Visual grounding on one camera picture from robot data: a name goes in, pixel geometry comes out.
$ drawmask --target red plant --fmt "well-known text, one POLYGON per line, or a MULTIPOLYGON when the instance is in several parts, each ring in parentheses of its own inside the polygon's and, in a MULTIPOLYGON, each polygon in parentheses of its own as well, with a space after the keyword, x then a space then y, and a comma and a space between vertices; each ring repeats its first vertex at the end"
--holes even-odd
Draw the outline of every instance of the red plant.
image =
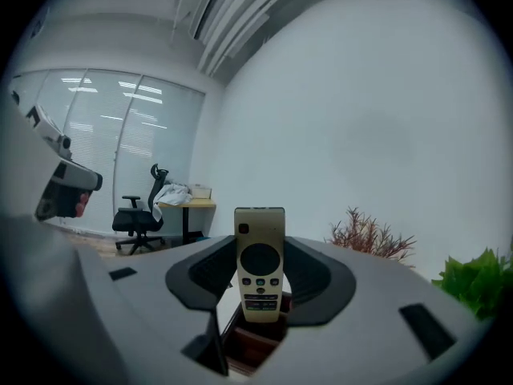
POLYGON ((341 226, 341 221, 337 225, 332 224, 332 237, 327 242, 399 262, 412 254, 410 251, 416 242, 412 241, 414 236, 403 240, 399 235, 398 239, 394 239, 389 225, 385 224, 381 228, 375 218, 366 217, 364 213, 358 212, 358 208, 349 207, 347 215, 349 224, 341 226))

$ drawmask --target white cloth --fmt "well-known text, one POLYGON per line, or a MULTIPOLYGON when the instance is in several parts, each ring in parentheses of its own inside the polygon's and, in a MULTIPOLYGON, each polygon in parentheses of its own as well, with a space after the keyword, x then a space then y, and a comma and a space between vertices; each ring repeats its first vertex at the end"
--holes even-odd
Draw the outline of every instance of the white cloth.
POLYGON ((163 186, 153 199, 153 218, 155 218, 155 221, 160 221, 160 218, 162 218, 160 202, 169 205, 187 204, 192 200, 192 195, 188 193, 188 190, 188 186, 182 184, 166 184, 163 186))

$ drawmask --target ceiling light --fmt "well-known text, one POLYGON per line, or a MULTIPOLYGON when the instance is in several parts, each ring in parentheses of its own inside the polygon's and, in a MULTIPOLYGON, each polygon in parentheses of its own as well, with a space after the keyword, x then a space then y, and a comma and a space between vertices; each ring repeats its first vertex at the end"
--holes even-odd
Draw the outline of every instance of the ceiling light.
POLYGON ((97 93, 98 92, 98 90, 96 90, 95 88, 87 88, 87 87, 69 87, 68 90, 69 91, 85 91, 88 93, 97 93))
POLYGON ((135 88, 135 84, 133 83, 125 83, 124 81, 118 81, 121 87, 135 88))
POLYGON ((104 119, 113 119, 113 120, 123 121, 123 119, 120 119, 119 117, 111 117, 110 115, 101 115, 100 117, 103 117, 104 119))
POLYGON ((156 125, 156 124, 149 124, 149 123, 141 123, 141 124, 151 125, 152 127, 158 127, 158 128, 167 128, 167 127, 164 127, 161 125, 156 125))
POLYGON ((153 97, 147 97, 145 95, 140 94, 132 94, 132 93, 123 93, 125 97, 132 97, 133 99, 145 99, 146 101, 152 101, 153 103, 162 104, 161 99, 154 99, 153 97))
POLYGON ((61 79, 63 81, 63 83, 86 83, 86 84, 91 84, 92 81, 90 79, 84 79, 82 81, 82 79, 72 79, 72 78, 69 78, 69 79, 61 79))
POLYGON ((140 90, 151 91, 152 93, 162 94, 162 90, 153 87, 139 86, 140 90))

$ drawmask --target desk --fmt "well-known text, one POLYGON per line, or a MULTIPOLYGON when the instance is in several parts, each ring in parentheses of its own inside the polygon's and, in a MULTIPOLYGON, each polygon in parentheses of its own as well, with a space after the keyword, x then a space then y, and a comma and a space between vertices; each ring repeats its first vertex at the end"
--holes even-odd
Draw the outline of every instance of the desk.
POLYGON ((162 202, 159 203, 162 209, 182 209, 182 238, 184 245, 189 243, 189 209, 214 209, 216 203, 208 198, 193 198, 187 204, 169 205, 162 202))

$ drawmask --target window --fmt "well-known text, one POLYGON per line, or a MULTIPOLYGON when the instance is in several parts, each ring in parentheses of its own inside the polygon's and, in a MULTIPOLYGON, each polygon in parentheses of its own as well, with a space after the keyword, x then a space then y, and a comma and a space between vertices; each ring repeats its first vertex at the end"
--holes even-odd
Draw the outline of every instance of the window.
POLYGON ((103 177, 81 218, 50 220, 76 229, 114 233, 123 195, 143 207, 158 163, 168 179, 188 182, 204 94, 163 80, 100 70, 36 71, 11 82, 25 114, 39 103, 71 138, 72 159, 103 177))

